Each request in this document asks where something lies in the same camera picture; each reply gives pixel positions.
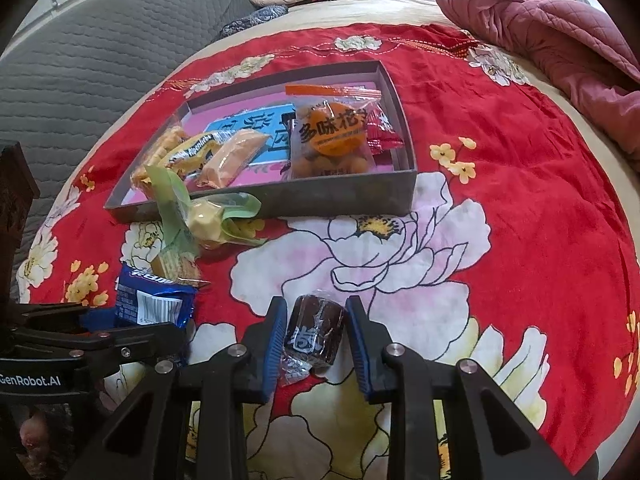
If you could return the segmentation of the dark brown candy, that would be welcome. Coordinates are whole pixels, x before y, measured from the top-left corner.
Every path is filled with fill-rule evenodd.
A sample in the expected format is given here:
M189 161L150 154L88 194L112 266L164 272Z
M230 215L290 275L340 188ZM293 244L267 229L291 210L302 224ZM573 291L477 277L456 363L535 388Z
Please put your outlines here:
M301 382L334 364L343 337L345 307L321 290L298 296L288 319L280 368L280 385Z

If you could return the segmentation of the blue biscuit packet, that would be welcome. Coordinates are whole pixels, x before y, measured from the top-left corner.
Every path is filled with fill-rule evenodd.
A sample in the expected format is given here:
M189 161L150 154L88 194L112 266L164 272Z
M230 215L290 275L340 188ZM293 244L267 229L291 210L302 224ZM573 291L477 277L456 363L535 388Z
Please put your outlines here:
M116 287L115 316L136 325L170 323L185 328L198 290L124 264Z

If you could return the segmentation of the yellow pastry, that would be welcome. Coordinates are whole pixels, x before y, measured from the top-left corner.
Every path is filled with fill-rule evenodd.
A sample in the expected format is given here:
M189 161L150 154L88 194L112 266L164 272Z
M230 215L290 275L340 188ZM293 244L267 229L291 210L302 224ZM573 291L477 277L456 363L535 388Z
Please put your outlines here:
M265 243L255 226L262 203L247 193L207 195L186 207L186 227L201 248L232 244L256 247Z

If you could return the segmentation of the orange wafer snack pack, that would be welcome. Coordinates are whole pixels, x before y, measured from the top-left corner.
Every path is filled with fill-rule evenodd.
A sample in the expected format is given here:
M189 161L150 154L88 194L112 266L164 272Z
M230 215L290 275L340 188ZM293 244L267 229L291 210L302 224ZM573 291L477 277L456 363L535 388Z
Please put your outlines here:
M228 188L257 156L270 135L254 129L235 131L204 165L195 184L198 188Z

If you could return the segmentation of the red Alpenliebe candy pack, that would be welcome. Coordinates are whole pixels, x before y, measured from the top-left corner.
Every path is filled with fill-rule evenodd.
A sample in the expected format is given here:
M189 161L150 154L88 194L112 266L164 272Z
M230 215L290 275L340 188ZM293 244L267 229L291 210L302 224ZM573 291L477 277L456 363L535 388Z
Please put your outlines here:
M384 110L372 105L367 114L367 144L374 156L404 146L404 140L393 128Z

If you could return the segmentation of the orange peanut snack bag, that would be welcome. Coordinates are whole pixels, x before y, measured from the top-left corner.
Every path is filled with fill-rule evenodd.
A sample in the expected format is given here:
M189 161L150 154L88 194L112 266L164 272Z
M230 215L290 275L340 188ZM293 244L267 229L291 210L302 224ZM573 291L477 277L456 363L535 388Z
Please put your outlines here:
M370 174L376 163L368 118L381 92L358 87L288 84L295 107L290 135L290 177L306 179Z

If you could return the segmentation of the small gold cake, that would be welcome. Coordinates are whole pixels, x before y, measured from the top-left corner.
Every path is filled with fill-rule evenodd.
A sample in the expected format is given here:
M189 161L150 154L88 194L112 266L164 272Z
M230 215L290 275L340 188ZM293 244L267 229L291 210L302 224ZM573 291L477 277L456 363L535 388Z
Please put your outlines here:
M194 255L178 252L174 248L162 249L151 261L151 270L155 275L174 283L193 287L200 287L202 284Z

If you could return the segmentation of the yellow Alpenliebe candy pack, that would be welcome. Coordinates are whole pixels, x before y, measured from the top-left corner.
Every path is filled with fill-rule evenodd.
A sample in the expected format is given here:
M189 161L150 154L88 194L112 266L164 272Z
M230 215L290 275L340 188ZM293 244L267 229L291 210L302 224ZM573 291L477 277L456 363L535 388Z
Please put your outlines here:
M185 178L200 171L222 146L234 135L230 130L212 130L191 136L171 150L160 166Z

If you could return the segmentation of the rice cracker snack pack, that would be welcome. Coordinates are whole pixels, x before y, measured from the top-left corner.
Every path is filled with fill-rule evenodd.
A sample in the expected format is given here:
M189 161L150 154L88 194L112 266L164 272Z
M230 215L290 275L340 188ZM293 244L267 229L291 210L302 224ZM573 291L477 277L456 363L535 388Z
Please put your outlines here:
M147 198L153 197L151 178L146 167L158 166L164 157L188 138L180 125L169 126L144 153L130 176L131 185Z

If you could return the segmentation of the brown Snickers bar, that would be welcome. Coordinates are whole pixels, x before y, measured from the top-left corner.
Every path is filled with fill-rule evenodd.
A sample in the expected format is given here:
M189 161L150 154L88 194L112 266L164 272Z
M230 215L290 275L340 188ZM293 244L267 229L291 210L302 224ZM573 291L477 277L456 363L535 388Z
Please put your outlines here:
M291 138L295 129L296 116L294 112L283 114L281 117L281 144L284 148L284 165L281 172L287 172L291 168Z

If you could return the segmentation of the red floral cloth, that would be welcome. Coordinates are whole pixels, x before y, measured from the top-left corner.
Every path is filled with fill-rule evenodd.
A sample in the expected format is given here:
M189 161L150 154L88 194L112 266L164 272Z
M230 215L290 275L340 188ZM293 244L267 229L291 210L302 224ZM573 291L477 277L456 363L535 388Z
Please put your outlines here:
M364 61L390 73L408 119L418 166L410 208L243 222L257 247L201 260L194 360L238 342L274 296L355 295L425 359L479 362L578 471L639 390L629 223L567 114L500 52L451 27L280 32L189 63L81 166L17 269L21 300L111 307L120 269L151 265L166 244L162 226L123 226L104 203L191 96Z

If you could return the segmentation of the grey shallow box tray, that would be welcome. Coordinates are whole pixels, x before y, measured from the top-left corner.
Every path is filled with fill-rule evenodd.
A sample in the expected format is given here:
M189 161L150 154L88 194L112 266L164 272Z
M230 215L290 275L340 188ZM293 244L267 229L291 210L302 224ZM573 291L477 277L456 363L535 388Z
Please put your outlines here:
M294 112L285 94L288 84L325 84L375 89L381 107L404 140L402 148L375 159L370 174L292 180L284 165L281 117ZM241 81L186 100L172 109L150 136L154 142L169 126L180 125L194 136L212 130L235 132L243 127L270 135L262 151L229 188L262 203L262 218L329 217L339 214L408 214L416 185L416 155L406 115L390 74L381 62L360 61L315 65Z

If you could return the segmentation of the blue patterned cushion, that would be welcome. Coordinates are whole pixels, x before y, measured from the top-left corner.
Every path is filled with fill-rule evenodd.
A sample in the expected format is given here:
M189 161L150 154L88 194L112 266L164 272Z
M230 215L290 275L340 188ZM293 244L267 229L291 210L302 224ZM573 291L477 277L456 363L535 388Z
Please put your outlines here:
M225 24L219 33L219 37L226 38L232 36L243 30L273 21L276 18L282 18L282 16L286 14L288 14L287 6L264 6L244 16L244 18L237 18Z

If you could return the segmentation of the pink quilted blanket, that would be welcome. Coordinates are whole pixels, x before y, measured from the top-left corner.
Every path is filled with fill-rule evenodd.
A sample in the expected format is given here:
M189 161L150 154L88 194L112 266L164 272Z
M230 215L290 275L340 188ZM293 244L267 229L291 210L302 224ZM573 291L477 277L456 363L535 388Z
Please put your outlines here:
M436 0L454 24L536 65L639 167L639 61L605 13L575 0Z

